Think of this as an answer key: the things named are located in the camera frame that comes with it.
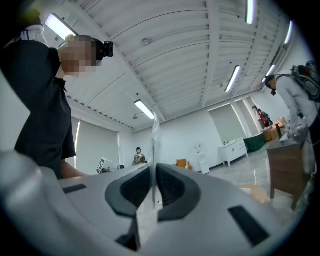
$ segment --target ceiling light fixture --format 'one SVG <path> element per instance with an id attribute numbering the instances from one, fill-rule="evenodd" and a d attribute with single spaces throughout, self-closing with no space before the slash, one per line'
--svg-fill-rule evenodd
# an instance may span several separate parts
<path id="1" fill-rule="evenodd" d="M 234 81 L 236 80 L 236 77 L 237 77 L 237 75 L 238 75 L 238 73 L 239 73 L 239 70 L 240 70 L 240 66 L 235 66 L 234 71 L 233 71 L 233 74 L 232 74 L 232 77 L 231 77 L 231 79 L 230 79 L 230 81 L 229 81 L 229 84 L 228 84 L 228 86 L 226 87 L 226 89 L 225 89 L 225 91 L 224 91 L 225 93 L 227 93 L 227 92 L 230 91 L 230 89 L 231 89 Z"/>
<path id="2" fill-rule="evenodd" d="M 45 20 L 45 24 L 63 40 L 69 35 L 77 35 L 77 33 L 55 13 L 49 14 Z"/>
<path id="3" fill-rule="evenodd" d="M 291 20 L 291 21 L 290 21 L 290 25 L 289 25 L 288 34 L 286 34 L 286 38 L 285 38 L 285 41 L 284 41 L 284 44 L 285 44 L 285 45 L 286 45 L 287 43 L 289 43 L 289 41 L 290 41 L 293 25 L 294 25 L 294 23 L 293 23 L 292 20 Z"/>
<path id="4" fill-rule="evenodd" d="M 268 71 L 268 73 L 266 73 L 266 77 L 269 76 L 272 73 L 272 71 L 274 71 L 275 67 L 276 67 L 276 65 L 272 65 L 270 67 L 270 70 Z"/>
<path id="5" fill-rule="evenodd" d="M 151 111 L 146 107 L 146 105 L 141 101 L 141 99 L 134 102 L 134 104 L 143 111 L 150 119 L 155 119 L 155 116 Z"/>
<path id="6" fill-rule="evenodd" d="M 245 22 L 248 24 L 252 24 L 254 22 L 254 12 L 255 12 L 255 1 L 247 0 L 246 1 L 246 14 L 245 14 Z"/>

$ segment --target fluorescent light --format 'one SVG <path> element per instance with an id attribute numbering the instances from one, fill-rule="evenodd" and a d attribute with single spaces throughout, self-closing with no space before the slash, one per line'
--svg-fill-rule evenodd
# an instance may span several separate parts
<path id="1" fill-rule="evenodd" d="M 239 73 L 239 70 L 240 70 L 240 66 L 235 66 L 233 74 L 232 74 L 232 77 L 231 77 L 231 80 L 229 81 L 229 84 L 228 84 L 228 86 L 226 87 L 226 89 L 224 91 L 225 93 L 230 91 L 234 81 L 236 80 L 236 77 L 237 77 L 237 75 Z"/>
<path id="2" fill-rule="evenodd" d="M 288 34 L 286 34 L 286 38 L 285 38 L 285 41 L 284 41 L 284 44 L 287 44 L 289 43 L 290 41 L 290 37 L 291 37 L 291 34 L 292 34 L 292 27 L 293 27 L 294 23 L 292 22 L 292 20 L 290 21 L 290 25 L 289 25 L 289 30 L 288 30 Z"/>
<path id="3" fill-rule="evenodd" d="M 247 0 L 246 1 L 246 15 L 245 22 L 252 24 L 254 22 L 254 12 L 255 12 L 255 1 Z"/>
<path id="4" fill-rule="evenodd" d="M 75 136 L 75 144 L 74 144 L 74 149 L 75 153 L 77 153 L 77 147 L 78 147 L 78 136 L 79 136 L 79 131 L 80 131 L 80 125 L 81 122 L 78 122 L 78 128 L 76 129 L 76 136 Z M 77 156 L 74 156 L 74 168 L 77 169 Z"/>
<path id="5" fill-rule="evenodd" d="M 141 99 L 134 102 L 134 104 L 143 111 L 150 119 L 155 119 L 154 114 L 146 107 L 146 105 L 141 101 Z"/>
<path id="6" fill-rule="evenodd" d="M 68 26 L 54 13 L 51 13 L 48 16 L 45 24 L 63 40 L 65 40 L 68 35 L 77 35 L 77 33 L 70 26 Z"/>
<path id="7" fill-rule="evenodd" d="M 268 73 L 266 73 L 266 77 L 269 76 L 269 75 L 272 73 L 272 71 L 274 71 L 275 66 L 276 66 L 276 65 L 272 65 L 272 66 L 271 66 L 271 68 L 270 68 L 270 70 L 268 71 Z"/>

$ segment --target white ceiling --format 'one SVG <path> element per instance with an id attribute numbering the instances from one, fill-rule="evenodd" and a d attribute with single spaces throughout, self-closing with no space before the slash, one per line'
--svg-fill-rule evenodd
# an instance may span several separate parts
<path id="1" fill-rule="evenodd" d="M 56 1 L 47 12 L 65 18 L 78 34 L 115 45 L 114 57 L 105 58 L 96 72 L 66 79 L 68 97 L 104 120 L 138 131 L 153 121 L 141 114 L 136 100 L 164 122 L 259 89 L 289 20 L 267 1 L 255 2 L 249 25 L 245 0 Z M 45 29 L 50 46 L 58 47 L 62 40 Z M 236 65 L 241 71 L 225 93 Z"/>

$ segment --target white table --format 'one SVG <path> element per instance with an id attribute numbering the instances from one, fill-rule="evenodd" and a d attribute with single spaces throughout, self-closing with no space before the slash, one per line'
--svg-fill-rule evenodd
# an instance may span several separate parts
<path id="1" fill-rule="evenodd" d="M 246 144 L 243 138 L 236 138 L 230 141 L 228 144 L 218 147 L 219 154 L 223 160 L 223 165 L 225 162 L 228 162 L 228 166 L 230 166 L 230 162 L 246 155 L 248 157 Z"/>

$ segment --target desk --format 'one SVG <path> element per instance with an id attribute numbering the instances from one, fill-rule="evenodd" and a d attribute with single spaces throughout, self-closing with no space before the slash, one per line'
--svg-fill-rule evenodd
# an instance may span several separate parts
<path id="1" fill-rule="evenodd" d="M 247 148 L 243 138 L 236 138 L 231 140 L 228 144 L 218 147 L 219 154 L 223 160 L 223 165 L 225 162 L 228 162 L 228 166 L 230 166 L 230 162 L 246 155 L 248 157 Z"/>
<path id="2" fill-rule="evenodd" d="M 293 195 L 292 210 L 309 179 L 304 172 L 302 150 L 307 133 L 308 128 L 300 136 L 273 141 L 266 150 L 270 163 L 270 198 L 274 198 L 275 189 Z"/>

